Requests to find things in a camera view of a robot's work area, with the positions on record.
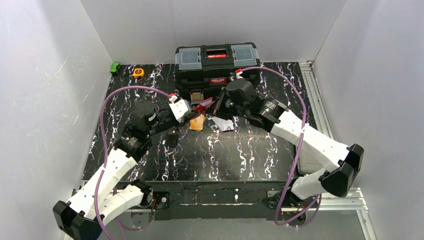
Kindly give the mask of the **red leather card holder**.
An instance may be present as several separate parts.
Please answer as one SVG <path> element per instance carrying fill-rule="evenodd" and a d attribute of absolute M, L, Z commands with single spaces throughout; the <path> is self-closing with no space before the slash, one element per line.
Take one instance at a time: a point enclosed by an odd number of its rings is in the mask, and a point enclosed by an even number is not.
<path fill-rule="evenodd" d="M 205 114 L 206 111 L 215 103 L 212 97 L 200 102 L 193 110 L 195 113 Z"/>

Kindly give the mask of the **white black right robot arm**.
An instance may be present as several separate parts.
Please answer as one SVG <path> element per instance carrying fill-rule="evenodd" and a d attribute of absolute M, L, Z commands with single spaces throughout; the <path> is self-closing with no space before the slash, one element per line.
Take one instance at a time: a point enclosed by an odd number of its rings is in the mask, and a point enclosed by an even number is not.
<path fill-rule="evenodd" d="M 213 114 L 221 119 L 244 117 L 251 125 L 289 141 L 316 159 L 322 165 L 319 171 L 289 184 L 290 194 L 300 200 L 322 193 L 346 197 L 361 169 L 362 146 L 348 146 L 324 135 L 277 99 L 260 98 L 252 83 L 243 78 L 222 87 Z"/>

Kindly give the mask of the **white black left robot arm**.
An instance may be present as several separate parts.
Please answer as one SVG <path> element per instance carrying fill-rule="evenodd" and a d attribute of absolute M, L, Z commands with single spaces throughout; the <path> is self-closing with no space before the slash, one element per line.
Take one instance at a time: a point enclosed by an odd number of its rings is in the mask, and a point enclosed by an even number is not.
<path fill-rule="evenodd" d="M 103 231 L 102 226 L 124 211 L 135 206 L 152 207 L 155 204 L 153 190 L 140 179 L 113 196 L 109 194 L 153 145 L 152 136 L 180 127 L 199 115 L 184 99 L 161 109 L 156 109 L 151 102 L 137 103 L 108 153 L 106 166 L 101 166 L 69 200 L 58 201 L 53 207 L 59 229 L 74 240 L 96 240 Z"/>

